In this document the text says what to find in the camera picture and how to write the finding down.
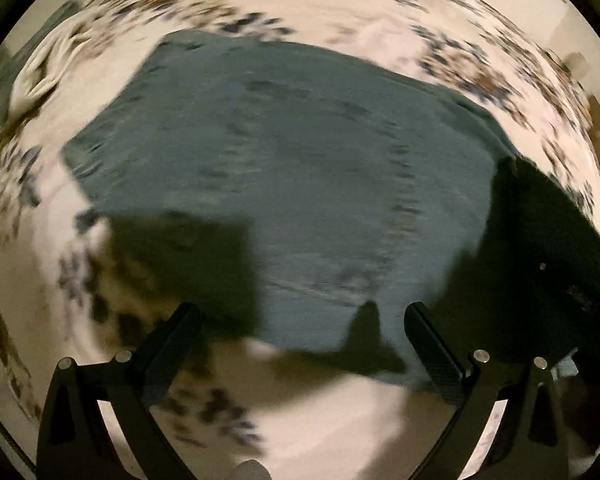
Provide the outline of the blue denim pants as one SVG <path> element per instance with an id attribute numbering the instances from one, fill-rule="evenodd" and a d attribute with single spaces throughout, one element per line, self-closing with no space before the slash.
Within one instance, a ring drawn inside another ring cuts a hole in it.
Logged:
<path id="1" fill-rule="evenodd" d="M 337 52 L 181 30 L 62 149 L 104 228 L 88 282 L 104 344 L 178 304 L 189 335 L 254 337 L 402 382 L 404 310 L 474 252 L 520 157 L 456 91 Z"/>

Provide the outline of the floral patterned bed blanket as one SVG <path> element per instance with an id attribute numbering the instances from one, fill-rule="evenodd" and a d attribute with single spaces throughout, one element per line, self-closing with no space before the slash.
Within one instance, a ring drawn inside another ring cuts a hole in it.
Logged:
<path id="1" fill-rule="evenodd" d="M 165 36 L 193 30 L 331 50 L 456 91 L 600 234 L 585 93 L 488 0 L 0 0 L 0 434 L 39 479 L 413 479 L 455 408 L 414 353 L 402 382 L 254 337 L 189 335 L 178 304 L 104 344 L 88 282 L 104 228 L 64 146 Z M 600 353 L 554 365 L 600 398 Z"/>

